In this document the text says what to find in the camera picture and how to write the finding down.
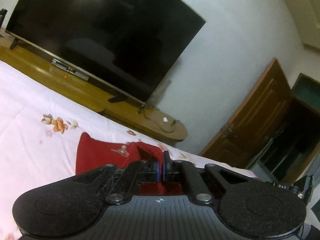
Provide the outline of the black cylinder speaker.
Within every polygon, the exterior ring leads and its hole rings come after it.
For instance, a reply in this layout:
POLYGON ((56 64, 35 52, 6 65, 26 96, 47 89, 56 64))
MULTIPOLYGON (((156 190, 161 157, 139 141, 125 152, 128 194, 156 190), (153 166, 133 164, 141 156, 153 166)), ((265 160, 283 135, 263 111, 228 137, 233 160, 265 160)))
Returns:
POLYGON ((7 12, 8 12, 7 9, 0 10, 0 28, 2 27, 2 24, 4 22, 4 19, 5 19, 7 12))

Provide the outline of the large black television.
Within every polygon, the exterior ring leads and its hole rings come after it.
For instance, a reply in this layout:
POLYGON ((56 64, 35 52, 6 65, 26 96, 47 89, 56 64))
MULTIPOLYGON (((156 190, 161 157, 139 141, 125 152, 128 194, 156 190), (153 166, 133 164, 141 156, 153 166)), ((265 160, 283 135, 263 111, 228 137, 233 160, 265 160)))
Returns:
POLYGON ((7 30, 145 102, 204 24, 181 0, 18 0, 7 30))

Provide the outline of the red cloth garment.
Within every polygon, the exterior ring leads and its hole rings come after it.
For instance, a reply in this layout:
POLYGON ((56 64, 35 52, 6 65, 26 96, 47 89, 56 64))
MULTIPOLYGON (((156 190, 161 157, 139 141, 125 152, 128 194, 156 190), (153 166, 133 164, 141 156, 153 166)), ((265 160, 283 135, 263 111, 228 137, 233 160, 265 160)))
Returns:
MULTIPOLYGON (((144 142, 126 144, 95 140, 88 133, 82 133, 76 154, 76 174, 88 172, 106 164, 115 164, 126 168, 131 162, 148 160, 159 163, 162 175, 164 154, 160 148, 144 142)), ((134 195, 140 196, 181 196, 181 185, 168 182, 146 182, 132 189, 134 195)))

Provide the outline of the floral white bed sheet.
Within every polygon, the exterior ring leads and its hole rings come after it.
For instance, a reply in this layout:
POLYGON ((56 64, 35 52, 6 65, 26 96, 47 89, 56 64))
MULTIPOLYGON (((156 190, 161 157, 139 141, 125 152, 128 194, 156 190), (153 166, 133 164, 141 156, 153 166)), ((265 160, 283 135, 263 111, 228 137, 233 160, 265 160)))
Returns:
POLYGON ((201 168, 210 163, 109 120, 2 62, 1 239, 20 238, 12 206, 21 194, 75 175, 82 133, 119 148, 144 142, 201 168))

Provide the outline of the wooden TV stand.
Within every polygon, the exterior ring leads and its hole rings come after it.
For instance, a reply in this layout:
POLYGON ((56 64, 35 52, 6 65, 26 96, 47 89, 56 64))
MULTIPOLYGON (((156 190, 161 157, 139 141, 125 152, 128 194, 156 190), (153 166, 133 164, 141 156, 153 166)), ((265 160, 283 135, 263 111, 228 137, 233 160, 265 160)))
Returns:
POLYGON ((182 142, 188 135, 182 123, 155 107, 144 107, 132 99, 111 103, 112 94, 57 68, 4 30, 1 30, 1 60, 94 112, 166 144, 182 142))

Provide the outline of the brown wooden door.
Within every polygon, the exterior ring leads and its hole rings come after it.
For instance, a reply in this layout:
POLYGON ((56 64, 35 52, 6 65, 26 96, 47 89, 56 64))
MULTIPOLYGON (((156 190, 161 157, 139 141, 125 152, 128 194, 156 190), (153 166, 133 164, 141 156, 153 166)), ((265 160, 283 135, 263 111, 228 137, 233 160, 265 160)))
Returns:
POLYGON ((276 58, 226 124, 233 133, 221 138, 221 129, 200 156, 245 168, 274 135, 291 102, 291 89, 276 58))

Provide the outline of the silver set-top box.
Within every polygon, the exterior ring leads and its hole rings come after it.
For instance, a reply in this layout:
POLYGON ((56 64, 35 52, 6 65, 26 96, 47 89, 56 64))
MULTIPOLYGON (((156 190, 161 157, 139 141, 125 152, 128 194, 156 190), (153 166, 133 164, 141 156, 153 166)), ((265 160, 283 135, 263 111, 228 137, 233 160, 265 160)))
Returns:
POLYGON ((87 75, 85 75, 83 72, 69 66, 68 64, 65 64, 57 59, 52 60, 52 65, 56 66, 57 68, 60 68, 61 70, 64 70, 65 72, 68 72, 74 76, 77 76, 78 78, 81 78, 85 81, 89 79, 87 75))

